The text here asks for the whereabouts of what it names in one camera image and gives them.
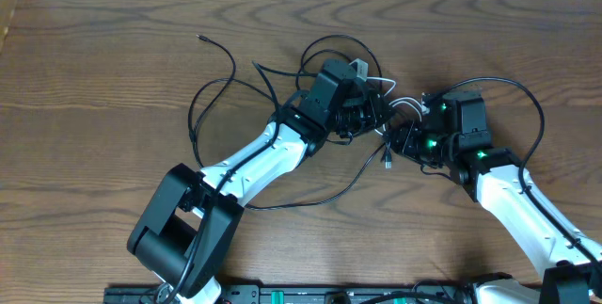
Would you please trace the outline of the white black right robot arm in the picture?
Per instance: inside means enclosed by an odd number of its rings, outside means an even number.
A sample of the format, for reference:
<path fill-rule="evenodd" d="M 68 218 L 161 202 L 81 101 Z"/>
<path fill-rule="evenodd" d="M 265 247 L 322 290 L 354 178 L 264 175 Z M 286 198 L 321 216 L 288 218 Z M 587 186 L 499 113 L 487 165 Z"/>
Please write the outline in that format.
<path fill-rule="evenodd" d="M 587 303 L 601 295 L 601 246 L 549 201 L 509 148 L 492 144 L 478 91 L 422 99 L 423 114 L 386 133 L 390 149 L 449 178 L 491 213 L 526 254 L 542 286 L 510 276 L 472 283 L 477 303 Z"/>

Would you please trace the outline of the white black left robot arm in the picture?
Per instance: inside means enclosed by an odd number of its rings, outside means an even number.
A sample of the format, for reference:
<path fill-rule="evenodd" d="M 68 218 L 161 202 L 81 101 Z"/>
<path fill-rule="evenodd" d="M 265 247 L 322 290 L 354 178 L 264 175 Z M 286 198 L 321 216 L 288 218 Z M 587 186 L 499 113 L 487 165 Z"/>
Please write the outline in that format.
<path fill-rule="evenodd" d="M 391 117 L 368 79 L 365 61 L 328 59 L 310 89 L 277 104 L 263 132 L 240 151 L 198 171 L 179 164 L 166 174 L 127 242 L 162 280 L 158 302 L 216 301 L 214 276 L 249 202 L 312 157 L 330 135 L 348 145 Z"/>

